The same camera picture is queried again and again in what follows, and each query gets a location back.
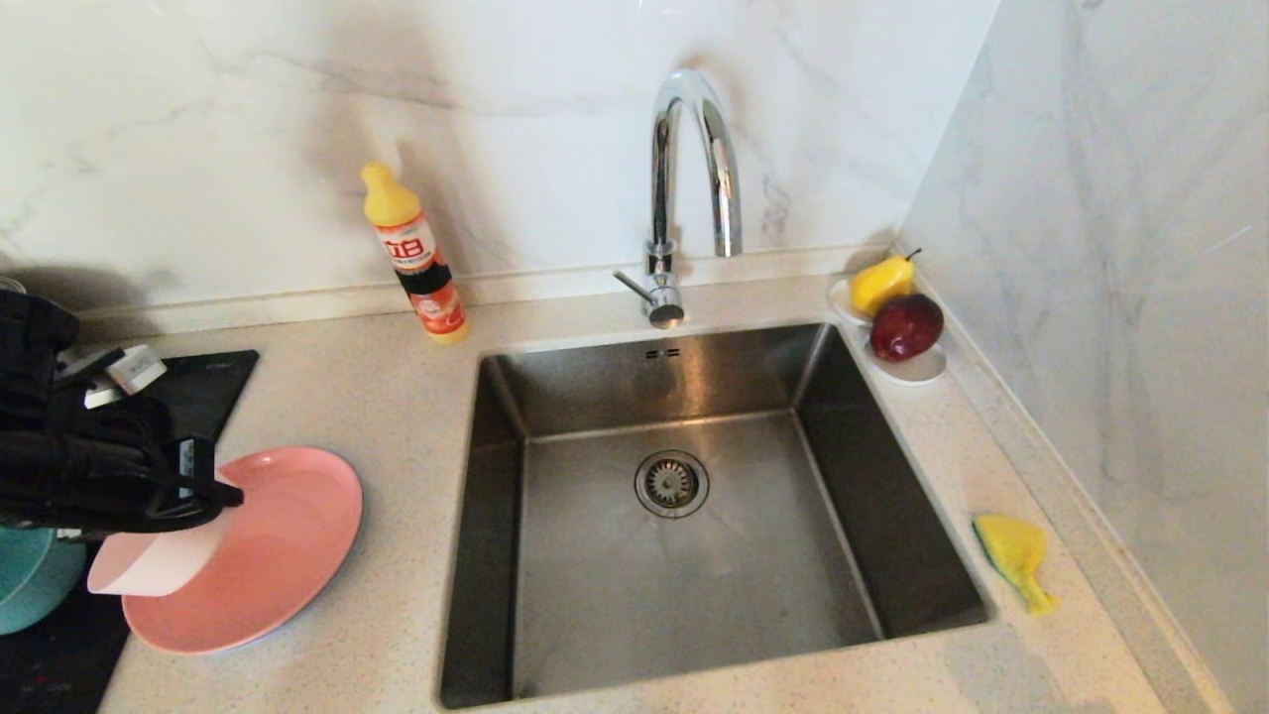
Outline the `salmon pink plate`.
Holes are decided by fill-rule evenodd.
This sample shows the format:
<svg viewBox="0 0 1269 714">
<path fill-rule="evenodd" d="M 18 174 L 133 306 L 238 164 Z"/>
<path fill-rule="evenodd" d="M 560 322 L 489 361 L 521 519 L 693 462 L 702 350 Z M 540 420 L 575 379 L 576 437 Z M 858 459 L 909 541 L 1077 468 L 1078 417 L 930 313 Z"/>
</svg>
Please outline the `salmon pink plate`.
<svg viewBox="0 0 1269 714">
<path fill-rule="evenodd" d="M 131 633 L 162 654 L 218 654 L 275 632 L 327 587 L 360 531 L 360 479 L 338 453 L 278 446 L 220 474 L 245 498 L 209 563 L 173 595 L 121 600 Z"/>
</svg>

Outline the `light pink bowl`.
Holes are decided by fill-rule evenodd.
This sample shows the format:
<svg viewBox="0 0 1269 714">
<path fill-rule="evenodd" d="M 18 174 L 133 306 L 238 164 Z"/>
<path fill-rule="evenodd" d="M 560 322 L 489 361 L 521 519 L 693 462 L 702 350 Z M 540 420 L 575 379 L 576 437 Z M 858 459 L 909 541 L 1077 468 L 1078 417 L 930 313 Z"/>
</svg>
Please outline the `light pink bowl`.
<svg viewBox="0 0 1269 714">
<path fill-rule="evenodd" d="M 162 597 L 185 587 L 217 554 L 237 510 L 181 531 L 109 535 L 91 561 L 86 587 L 94 595 Z"/>
</svg>

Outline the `teal bowl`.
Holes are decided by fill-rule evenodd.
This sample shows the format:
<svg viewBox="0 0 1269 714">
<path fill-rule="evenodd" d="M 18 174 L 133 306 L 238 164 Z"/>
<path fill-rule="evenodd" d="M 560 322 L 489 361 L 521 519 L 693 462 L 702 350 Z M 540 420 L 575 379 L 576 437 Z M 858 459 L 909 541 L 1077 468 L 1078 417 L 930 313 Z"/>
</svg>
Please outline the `teal bowl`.
<svg viewBox="0 0 1269 714">
<path fill-rule="evenodd" d="M 55 529 L 0 526 L 0 637 L 52 613 L 75 588 L 86 561 L 86 547 Z"/>
</svg>

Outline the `blue plate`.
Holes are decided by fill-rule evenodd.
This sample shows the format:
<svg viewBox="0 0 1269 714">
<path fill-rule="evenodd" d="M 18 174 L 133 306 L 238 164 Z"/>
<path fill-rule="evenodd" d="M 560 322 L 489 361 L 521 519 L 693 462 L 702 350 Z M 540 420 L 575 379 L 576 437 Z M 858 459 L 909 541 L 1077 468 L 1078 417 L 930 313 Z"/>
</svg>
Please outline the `blue plate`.
<svg viewBox="0 0 1269 714">
<path fill-rule="evenodd" d="M 213 648 L 213 647 L 181 646 L 181 647 L 173 648 L 173 647 L 165 647 L 165 646 L 155 646 L 154 642 L 150 642 L 150 640 L 142 638 L 141 634 L 140 634 L 140 632 L 136 632 L 136 630 L 133 630 L 131 633 L 131 635 L 135 639 L 140 640 L 142 643 L 142 646 L 147 647 L 148 651 L 159 652 L 159 654 L 175 654 L 175 656 L 180 656 L 180 658 L 194 658 L 195 656 L 206 656 L 206 654 L 216 654 L 216 656 L 220 656 L 220 654 L 239 654 L 239 652 L 241 652 L 241 651 L 250 651 L 251 648 L 256 648 L 258 646 L 261 646 L 263 643 L 270 642 L 272 639 L 277 639 L 280 635 L 288 633 L 289 630 L 293 630 L 294 629 L 294 624 L 302 621 L 305 619 L 305 616 L 307 616 L 307 614 L 313 610 L 313 606 L 316 606 L 316 601 L 313 601 L 312 604 L 305 605 L 305 607 L 302 610 L 299 610 L 298 613 L 294 613 L 294 615 L 291 616 L 288 620 L 286 620 L 284 624 L 280 624 L 280 625 L 278 625 L 275 628 L 272 628 L 268 632 L 263 632 L 259 635 L 253 635 L 251 638 L 246 639 L 245 642 L 237 643 L 237 646 L 216 647 L 216 648 Z"/>
</svg>

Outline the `yellow-capped orange dish soap bottle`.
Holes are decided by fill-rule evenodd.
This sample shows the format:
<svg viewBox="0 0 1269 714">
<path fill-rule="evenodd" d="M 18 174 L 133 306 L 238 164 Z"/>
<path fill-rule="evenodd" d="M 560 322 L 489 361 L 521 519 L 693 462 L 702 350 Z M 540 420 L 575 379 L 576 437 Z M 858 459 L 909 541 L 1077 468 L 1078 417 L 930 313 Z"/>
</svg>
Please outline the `yellow-capped orange dish soap bottle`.
<svg viewBox="0 0 1269 714">
<path fill-rule="evenodd" d="M 360 180 L 365 189 L 363 213 L 418 321 L 435 342 L 462 342 L 470 328 L 467 313 L 420 198 L 398 183 L 386 164 L 365 164 Z"/>
</svg>

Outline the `chrome gooseneck faucet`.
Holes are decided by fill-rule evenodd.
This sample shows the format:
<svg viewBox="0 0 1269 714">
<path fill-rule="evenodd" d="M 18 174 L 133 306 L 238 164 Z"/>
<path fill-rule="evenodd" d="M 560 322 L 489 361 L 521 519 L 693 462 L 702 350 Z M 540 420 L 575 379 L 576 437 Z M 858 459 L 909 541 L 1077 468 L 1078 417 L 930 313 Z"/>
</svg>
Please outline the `chrome gooseneck faucet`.
<svg viewBox="0 0 1269 714">
<path fill-rule="evenodd" d="M 675 328 L 687 316 L 675 264 L 678 243 L 671 238 L 670 221 L 678 117 L 683 112 L 690 115 L 704 150 L 713 252 L 717 257 L 739 257 L 744 252 L 742 180 L 733 132 L 725 117 L 725 101 L 699 68 L 676 68 L 662 81 L 654 99 L 648 183 L 651 230 L 643 243 L 643 279 L 638 282 L 626 271 L 613 271 L 615 280 L 642 299 L 643 316 L 652 328 Z"/>
</svg>

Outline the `yellow sponge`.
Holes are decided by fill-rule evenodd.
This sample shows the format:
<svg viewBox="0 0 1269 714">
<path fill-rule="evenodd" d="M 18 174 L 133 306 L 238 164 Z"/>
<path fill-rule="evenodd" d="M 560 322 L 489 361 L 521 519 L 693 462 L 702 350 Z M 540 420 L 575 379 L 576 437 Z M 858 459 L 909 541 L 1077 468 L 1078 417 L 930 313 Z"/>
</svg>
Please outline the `yellow sponge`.
<svg viewBox="0 0 1269 714">
<path fill-rule="evenodd" d="M 972 520 L 989 563 L 1015 588 L 1032 616 L 1046 616 L 1060 607 L 1038 580 L 1047 555 L 1044 533 L 1025 520 L 1003 514 L 978 514 Z"/>
</svg>

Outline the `stainless steel sink basin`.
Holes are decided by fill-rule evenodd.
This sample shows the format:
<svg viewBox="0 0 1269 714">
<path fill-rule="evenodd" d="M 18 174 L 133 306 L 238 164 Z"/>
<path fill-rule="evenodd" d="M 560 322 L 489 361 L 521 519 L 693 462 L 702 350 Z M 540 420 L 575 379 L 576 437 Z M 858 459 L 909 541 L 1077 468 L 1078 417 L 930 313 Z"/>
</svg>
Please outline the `stainless steel sink basin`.
<svg viewBox="0 0 1269 714">
<path fill-rule="evenodd" d="M 634 495 L 661 450 L 709 473 L 689 517 Z M 482 356 L 461 506 L 449 709 L 989 620 L 827 322 Z"/>
</svg>

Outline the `black induction cooktop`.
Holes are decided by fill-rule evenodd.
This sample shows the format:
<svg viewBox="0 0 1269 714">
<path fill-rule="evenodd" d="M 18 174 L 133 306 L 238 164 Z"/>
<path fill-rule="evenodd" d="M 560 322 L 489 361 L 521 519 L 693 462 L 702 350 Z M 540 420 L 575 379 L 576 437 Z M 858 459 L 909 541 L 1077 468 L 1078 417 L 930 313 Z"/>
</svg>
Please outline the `black induction cooktop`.
<svg viewBox="0 0 1269 714">
<path fill-rule="evenodd" d="M 258 360 L 258 351 L 168 358 L 168 373 L 143 393 L 168 407 L 178 434 L 218 441 Z M 0 714 L 96 714 L 104 699 L 129 626 L 121 597 L 89 594 L 99 545 L 81 548 L 63 601 L 32 626 L 0 635 Z"/>
</svg>

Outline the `round metal drain strainer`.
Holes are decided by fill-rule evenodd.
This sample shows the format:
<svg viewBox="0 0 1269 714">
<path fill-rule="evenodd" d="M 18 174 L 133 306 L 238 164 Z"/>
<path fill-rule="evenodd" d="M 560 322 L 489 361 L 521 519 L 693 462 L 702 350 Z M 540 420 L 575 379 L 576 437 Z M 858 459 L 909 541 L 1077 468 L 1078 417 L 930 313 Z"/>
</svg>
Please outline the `round metal drain strainer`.
<svg viewBox="0 0 1269 714">
<path fill-rule="evenodd" d="M 699 511 L 709 497 L 709 473 L 692 453 L 654 451 L 634 471 L 634 495 L 648 514 L 676 520 Z"/>
</svg>

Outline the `small white dish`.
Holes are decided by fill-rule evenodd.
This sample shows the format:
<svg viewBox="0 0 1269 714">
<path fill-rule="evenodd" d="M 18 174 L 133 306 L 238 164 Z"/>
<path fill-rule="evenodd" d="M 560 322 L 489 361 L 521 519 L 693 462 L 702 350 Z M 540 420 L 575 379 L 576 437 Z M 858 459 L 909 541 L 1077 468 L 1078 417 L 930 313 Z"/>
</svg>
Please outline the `small white dish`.
<svg viewBox="0 0 1269 714">
<path fill-rule="evenodd" d="M 839 317 L 851 322 L 851 325 L 860 326 L 862 328 L 871 328 L 873 320 L 864 312 L 857 311 L 854 303 L 851 302 L 851 279 L 854 275 L 846 275 L 834 282 L 829 288 L 827 299 L 830 307 Z"/>
<path fill-rule="evenodd" d="M 947 353 L 942 342 L 934 342 L 928 351 L 905 361 L 882 360 L 874 349 L 871 347 L 868 334 L 863 337 L 863 347 L 865 349 L 865 356 L 868 356 L 871 367 L 876 372 L 879 372 L 879 375 L 884 380 L 891 380 L 891 383 L 897 386 L 929 386 L 942 378 L 948 367 Z"/>
</svg>

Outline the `yellow pear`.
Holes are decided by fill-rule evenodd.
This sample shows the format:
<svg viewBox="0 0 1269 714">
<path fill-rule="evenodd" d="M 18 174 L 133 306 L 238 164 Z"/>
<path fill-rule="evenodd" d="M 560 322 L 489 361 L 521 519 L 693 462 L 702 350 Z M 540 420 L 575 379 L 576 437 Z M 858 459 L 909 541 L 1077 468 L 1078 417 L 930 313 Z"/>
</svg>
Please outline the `yellow pear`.
<svg viewBox="0 0 1269 714">
<path fill-rule="evenodd" d="M 876 317 L 881 308 L 890 299 L 907 297 L 914 290 L 915 264 L 912 257 L 919 256 L 921 249 L 906 254 L 893 254 L 884 257 L 882 263 L 865 268 L 851 278 L 849 298 L 851 309 L 860 313 L 865 320 Z"/>
</svg>

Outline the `dark red apple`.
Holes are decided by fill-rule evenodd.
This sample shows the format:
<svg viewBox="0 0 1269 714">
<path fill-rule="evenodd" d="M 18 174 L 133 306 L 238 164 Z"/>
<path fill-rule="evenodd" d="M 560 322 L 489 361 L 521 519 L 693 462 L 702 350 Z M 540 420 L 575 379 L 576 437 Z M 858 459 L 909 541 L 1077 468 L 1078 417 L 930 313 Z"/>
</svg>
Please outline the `dark red apple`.
<svg viewBox="0 0 1269 714">
<path fill-rule="evenodd" d="M 871 353 L 882 361 L 909 361 L 930 351 L 942 337 L 945 315 L 923 294 L 893 297 L 871 322 Z"/>
</svg>

